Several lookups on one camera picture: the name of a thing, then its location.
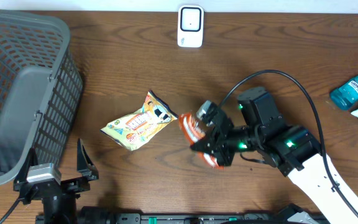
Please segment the beige snack bag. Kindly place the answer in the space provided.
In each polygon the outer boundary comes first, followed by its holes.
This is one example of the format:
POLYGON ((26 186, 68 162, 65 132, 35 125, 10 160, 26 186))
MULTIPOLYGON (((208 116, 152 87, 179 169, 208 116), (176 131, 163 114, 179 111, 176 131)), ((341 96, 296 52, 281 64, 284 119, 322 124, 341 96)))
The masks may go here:
POLYGON ((111 121, 100 131, 118 145, 135 151, 177 119, 178 115, 150 90, 140 109, 111 121))

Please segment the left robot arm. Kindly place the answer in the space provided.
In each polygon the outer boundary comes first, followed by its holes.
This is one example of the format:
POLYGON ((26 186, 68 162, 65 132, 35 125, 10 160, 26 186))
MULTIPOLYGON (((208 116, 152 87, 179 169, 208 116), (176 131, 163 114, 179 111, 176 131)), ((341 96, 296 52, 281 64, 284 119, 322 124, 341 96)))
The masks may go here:
POLYGON ((77 210, 76 200, 80 193, 89 191, 90 182, 99 179, 99 172, 81 139, 77 141, 76 164, 80 176, 62 180, 55 164, 39 163, 35 149, 30 149, 14 179, 13 189, 19 192, 15 204, 28 205, 40 200, 43 214, 36 216, 36 223, 116 223, 116 217, 105 208, 82 207, 77 210))

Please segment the red Top chocolate bar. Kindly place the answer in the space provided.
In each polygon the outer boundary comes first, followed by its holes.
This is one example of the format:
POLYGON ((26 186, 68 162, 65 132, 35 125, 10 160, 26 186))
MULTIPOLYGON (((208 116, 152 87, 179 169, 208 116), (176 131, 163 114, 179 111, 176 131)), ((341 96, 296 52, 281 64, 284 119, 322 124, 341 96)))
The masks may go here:
MULTIPOLYGON (((198 121, 191 113, 181 114, 178 120, 180 129, 183 131, 185 138, 190 142, 190 146, 195 146, 205 136, 205 132, 198 126, 198 121)), ((196 154, 213 169, 223 169, 223 166, 218 165, 217 159, 214 156, 205 152, 196 152, 196 154)))

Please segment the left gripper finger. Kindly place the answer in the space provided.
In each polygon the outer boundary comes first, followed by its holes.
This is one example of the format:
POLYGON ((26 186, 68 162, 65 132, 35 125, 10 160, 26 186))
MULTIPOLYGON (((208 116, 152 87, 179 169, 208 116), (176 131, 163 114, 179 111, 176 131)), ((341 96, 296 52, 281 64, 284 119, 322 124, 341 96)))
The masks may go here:
POLYGON ((88 181, 99 179, 99 172, 86 153, 85 146, 81 138, 77 141, 77 171, 88 181))
POLYGON ((39 164, 36 151, 34 148, 30 148, 28 155, 23 163, 23 166, 21 167, 20 171, 16 175, 16 178, 13 181, 14 187, 21 187, 27 182, 27 175, 29 172, 29 169, 32 166, 37 166, 39 164))

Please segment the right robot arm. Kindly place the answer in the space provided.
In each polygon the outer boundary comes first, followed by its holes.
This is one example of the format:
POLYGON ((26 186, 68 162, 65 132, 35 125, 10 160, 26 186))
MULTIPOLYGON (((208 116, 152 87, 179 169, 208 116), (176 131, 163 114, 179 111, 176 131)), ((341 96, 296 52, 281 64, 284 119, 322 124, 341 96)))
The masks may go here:
POLYGON ((246 125, 234 127, 217 104, 206 101, 196 117, 212 130, 193 136, 191 149, 213 167, 231 165, 237 153, 257 151, 304 191, 329 223, 358 223, 358 196, 323 156, 318 140, 306 128, 287 124, 263 87, 244 91, 237 101, 246 125))

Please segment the blue Listerine mouthwash bottle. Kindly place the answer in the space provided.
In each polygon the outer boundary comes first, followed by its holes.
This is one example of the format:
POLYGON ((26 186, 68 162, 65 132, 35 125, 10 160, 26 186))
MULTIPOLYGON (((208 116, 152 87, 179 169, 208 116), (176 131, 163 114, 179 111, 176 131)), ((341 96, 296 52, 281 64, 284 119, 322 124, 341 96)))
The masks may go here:
POLYGON ((358 76, 351 78, 343 86, 334 89, 329 96, 341 110, 350 109, 358 101, 358 76))

